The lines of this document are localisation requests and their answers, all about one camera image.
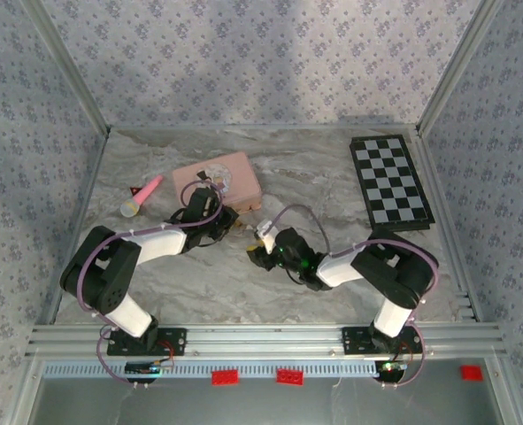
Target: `gray marble tabletop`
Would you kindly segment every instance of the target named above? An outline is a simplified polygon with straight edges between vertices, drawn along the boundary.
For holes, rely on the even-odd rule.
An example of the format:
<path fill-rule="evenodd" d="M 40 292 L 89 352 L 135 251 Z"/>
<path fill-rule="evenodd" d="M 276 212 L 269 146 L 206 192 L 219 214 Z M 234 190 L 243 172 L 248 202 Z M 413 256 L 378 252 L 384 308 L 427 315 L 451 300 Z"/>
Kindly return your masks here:
<path fill-rule="evenodd" d="M 353 165 L 352 136 L 376 135 L 348 129 L 322 130 L 138 130 L 112 132 L 83 222 L 81 241 L 91 228 L 115 231 L 156 226 L 179 208 L 172 170 L 234 151 L 245 151 L 263 190 L 263 207 L 240 220 L 256 226 L 293 203 L 309 205 L 328 232 L 333 251 L 371 233 Z M 165 179 L 133 219 L 119 213 L 129 187 L 157 174 Z M 318 227 L 304 213 L 290 211 L 281 228 L 294 226 L 316 250 L 324 250 Z M 419 307 L 420 321 L 454 321 L 456 305 L 446 259 L 436 231 L 403 232 L 402 237 L 440 261 L 441 281 Z M 131 296 L 162 323 L 369 323 L 382 296 L 365 281 L 313 292 L 294 284 L 281 269 L 266 272 L 250 263 L 254 242 L 247 226 L 233 229 L 211 248 L 155 259 L 137 267 Z M 57 323 L 93 319 L 65 294 Z"/>

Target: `gray wall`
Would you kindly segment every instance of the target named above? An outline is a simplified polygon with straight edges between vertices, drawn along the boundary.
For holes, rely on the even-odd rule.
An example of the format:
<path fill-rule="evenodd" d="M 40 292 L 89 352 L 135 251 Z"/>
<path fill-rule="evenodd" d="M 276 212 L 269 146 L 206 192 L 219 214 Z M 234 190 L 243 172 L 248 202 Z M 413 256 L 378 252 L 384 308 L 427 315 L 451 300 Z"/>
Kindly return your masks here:
<path fill-rule="evenodd" d="M 114 125 L 417 122 L 480 0 L 45 0 Z"/>
<path fill-rule="evenodd" d="M 20 2 L 0 1 L 0 422 L 100 142 Z"/>
<path fill-rule="evenodd" d="M 427 140 L 523 393 L 523 0 L 505 1 Z"/>

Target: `red block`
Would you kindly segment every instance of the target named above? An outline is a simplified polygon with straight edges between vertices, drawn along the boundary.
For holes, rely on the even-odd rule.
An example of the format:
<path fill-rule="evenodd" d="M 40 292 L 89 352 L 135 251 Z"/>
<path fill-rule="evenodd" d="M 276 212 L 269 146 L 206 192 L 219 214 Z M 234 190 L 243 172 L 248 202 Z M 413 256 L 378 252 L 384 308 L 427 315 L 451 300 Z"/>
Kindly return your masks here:
<path fill-rule="evenodd" d="M 302 370 L 277 369 L 277 383 L 303 385 L 304 372 Z"/>
<path fill-rule="evenodd" d="M 483 381 L 483 374 L 479 366 L 461 366 L 464 381 Z"/>
<path fill-rule="evenodd" d="M 237 369 L 212 372 L 212 385 L 237 385 L 238 383 L 240 383 L 240 377 Z"/>

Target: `black and white checkered board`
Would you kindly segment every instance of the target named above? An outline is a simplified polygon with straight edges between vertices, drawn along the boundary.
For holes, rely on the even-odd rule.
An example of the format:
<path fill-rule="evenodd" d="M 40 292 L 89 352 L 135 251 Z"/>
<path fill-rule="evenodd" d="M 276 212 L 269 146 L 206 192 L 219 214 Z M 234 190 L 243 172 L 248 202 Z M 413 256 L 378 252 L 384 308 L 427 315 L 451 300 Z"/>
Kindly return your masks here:
<path fill-rule="evenodd" d="M 401 135 L 354 137 L 350 149 L 372 229 L 430 228 L 435 220 Z"/>

